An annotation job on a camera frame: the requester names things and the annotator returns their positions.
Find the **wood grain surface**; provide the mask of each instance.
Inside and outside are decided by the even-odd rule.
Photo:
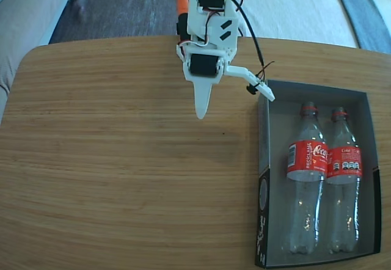
[[[257,97],[213,89],[204,120],[176,37],[39,47],[0,128],[0,269],[258,269]],[[306,269],[390,269],[391,56],[260,40],[268,77],[368,92],[382,252]],[[258,71],[251,39],[234,65]]]

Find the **black cable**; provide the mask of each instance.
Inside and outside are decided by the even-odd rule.
[[[209,21],[210,21],[211,17],[214,16],[214,15],[220,15],[220,13],[219,13],[218,11],[211,12],[211,13],[209,13],[208,18],[206,19],[206,25],[205,25],[205,44],[206,44],[206,40],[208,39],[208,24],[209,24]]]
[[[247,27],[249,28],[250,30],[250,34],[251,34],[251,37],[252,37],[252,40],[254,41],[254,45],[255,45],[255,49],[257,50],[257,54],[258,54],[258,58],[259,58],[259,61],[261,63],[261,66],[262,66],[262,70],[261,70],[261,73],[263,72],[263,74],[265,75],[265,62],[263,60],[263,56],[262,56],[262,51],[261,51],[261,48],[259,47],[259,44],[258,44],[258,40],[255,36],[255,33],[254,33],[254,30],[252,29],[252,26],[250,24],[250,21],[246,15],[246,13],[244,12],[244,10],[242,9],[242,7],[240,6],[240,4],[238,3],[238,1],[236,0],[231,0],[234,5],[236,5],[236,7],[239,9],[240,11],[240,14],[242,14],[243,18],[244,18],[244,21],[246,22],[247,24]]]

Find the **bottle bottom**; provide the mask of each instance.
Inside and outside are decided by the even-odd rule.
[[[306,245],[291,245],[289,251],[291,254],[309,255],[315,250],[316,243],[307,243]]]
[[[356,243],[346,244],[346,243],[334,242],[330,246],[330,253],[331,254],[336,254],[339,252],[350,253],[354,251],[355,247],[356,247]]]

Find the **plastic bottle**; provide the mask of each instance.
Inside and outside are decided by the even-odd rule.
[[[294,181],[288,249],[293,254],[310,254],[319,239],[319,208],[327,174],[327,145],[318,123],[318,108],[302,105],[298,135],[289,147],[287,177]]]
[[[362,177],[361,150],[342,107],[334,109],[327,189],[332,196],[330,252],[352,252],[359,240],[358,202]]]

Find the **black box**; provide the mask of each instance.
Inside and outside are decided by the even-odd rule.
[[[381,245],[381,191],[375,134],[366,93],[294,82],[272,81],[268,85],[276,100],[260,96],[260,166],[257,248],[255,264],[262,268],[318,265],[378,253]],[[327,249],[327,183],[320,205],[320,240],[310,255],[291,254],[282,249],[289,230],[290,186],[287,180],[289,140],[300,121],[303,102],[318,106],[318,120],[330,138],[331,112],[343,106],[362,151],[363,177],[359,194],[359,241],[354,252],[330,254]]]

